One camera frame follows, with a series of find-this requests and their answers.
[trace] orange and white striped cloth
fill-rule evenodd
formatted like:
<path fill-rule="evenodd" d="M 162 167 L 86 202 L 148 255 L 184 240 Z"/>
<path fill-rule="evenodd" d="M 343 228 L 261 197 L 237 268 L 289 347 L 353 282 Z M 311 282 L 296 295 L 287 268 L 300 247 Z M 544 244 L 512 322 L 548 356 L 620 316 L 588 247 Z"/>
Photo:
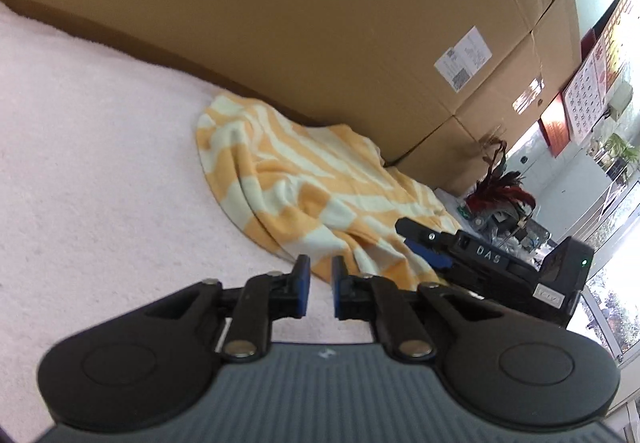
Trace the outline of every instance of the orange and white striped cloth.
<path fill-rule="evenodd" d="M 331 276 L 343 255 L 350 273 L 384 275 L 404 289 L 438 280 L 394 224 L 410 217 L 434 230 L 459 226 L 430 188 L 383 168 L 372 141 L 347 126 L 305 128 L 260 100 L 224 92 L 198 121 L 200 160 L 214 196 L 255 243 Z"/>

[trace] green plant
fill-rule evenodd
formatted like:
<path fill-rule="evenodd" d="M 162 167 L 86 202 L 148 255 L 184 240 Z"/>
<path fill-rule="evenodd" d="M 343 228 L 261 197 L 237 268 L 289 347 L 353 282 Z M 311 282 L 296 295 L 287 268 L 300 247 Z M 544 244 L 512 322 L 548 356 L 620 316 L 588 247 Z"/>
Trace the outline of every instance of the green plant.
<path fill-rule="evenodd" d="M 622 158 L 628 163 L 637 163 L 640 158 L 640 149 L 629 144 L 616 133 L 611 134 L 604 144 L 605 149 L 614 158 Z"/>

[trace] qr code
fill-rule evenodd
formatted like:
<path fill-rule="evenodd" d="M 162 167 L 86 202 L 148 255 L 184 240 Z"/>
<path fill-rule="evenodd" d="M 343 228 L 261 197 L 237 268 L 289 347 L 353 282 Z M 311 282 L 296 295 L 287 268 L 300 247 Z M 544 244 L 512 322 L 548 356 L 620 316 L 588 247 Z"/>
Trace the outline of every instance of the qr code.
<path fill-rule="evenodd" d="M 458 92 L 460 91 L 460 89 L 462 89 L 462 86 L 464 86 L 469 81 L 470 78 L 471 76 L 466 71 L 466 69 L 462 68 L 460 71 L 458 71 L 458 74 L 453 77 L 451 85 L 453 86 L 453 89 Z"/>

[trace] gray ribbed surface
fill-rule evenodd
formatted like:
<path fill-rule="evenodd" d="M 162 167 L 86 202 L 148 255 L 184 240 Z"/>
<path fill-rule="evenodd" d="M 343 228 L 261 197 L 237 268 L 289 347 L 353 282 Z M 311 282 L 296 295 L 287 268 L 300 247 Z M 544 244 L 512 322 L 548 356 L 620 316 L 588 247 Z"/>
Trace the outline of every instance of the gray ribbed surface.
<path fill-rule="evenodd" d="M 471 441 L 619 440 L 599 424 L 559 435 L 529 435 L 489 425 L 453 402 L 428 367 L 391 360 L 375 344 L 274 344 L 258 362 L 226 366 L 200 402 L 165 425 L 121 435 L 92 435 L 60 426 L 40 443 Z"/>

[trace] white label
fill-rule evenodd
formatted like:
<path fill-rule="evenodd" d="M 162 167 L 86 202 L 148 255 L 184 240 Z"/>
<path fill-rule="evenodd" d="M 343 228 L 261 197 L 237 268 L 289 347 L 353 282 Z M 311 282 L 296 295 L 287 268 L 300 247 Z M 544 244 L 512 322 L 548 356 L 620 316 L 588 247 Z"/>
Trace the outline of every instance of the white label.
<path fill-rule="evenodd" d="M 564 302 L 564 295 L 562 293 L 558 293 L 556 290 L 546 287 L 544 284 L 540 283 L 536 286 L 533 296 L 558 309 L 562 307 L 562 302 Z"/>
<path fill-rule="evenodd" d="M 435 68 L 458 93 L 491 58 L 491 50 L 474 26 L 438 59 Z"/>

